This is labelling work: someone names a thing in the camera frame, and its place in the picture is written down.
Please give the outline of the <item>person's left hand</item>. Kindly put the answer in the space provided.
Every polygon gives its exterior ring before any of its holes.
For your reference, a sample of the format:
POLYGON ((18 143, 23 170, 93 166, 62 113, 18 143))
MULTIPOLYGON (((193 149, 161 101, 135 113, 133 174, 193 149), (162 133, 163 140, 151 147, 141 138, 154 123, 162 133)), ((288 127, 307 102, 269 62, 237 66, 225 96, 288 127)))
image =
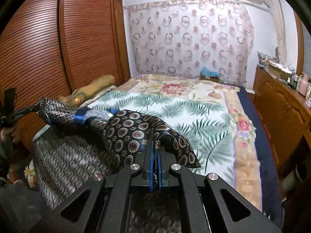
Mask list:
POLYGON ((16 127, 3 128, 1 130, 1 140, 4 142, 11 141, 17 144, 20 141, 19 131, 16 127))

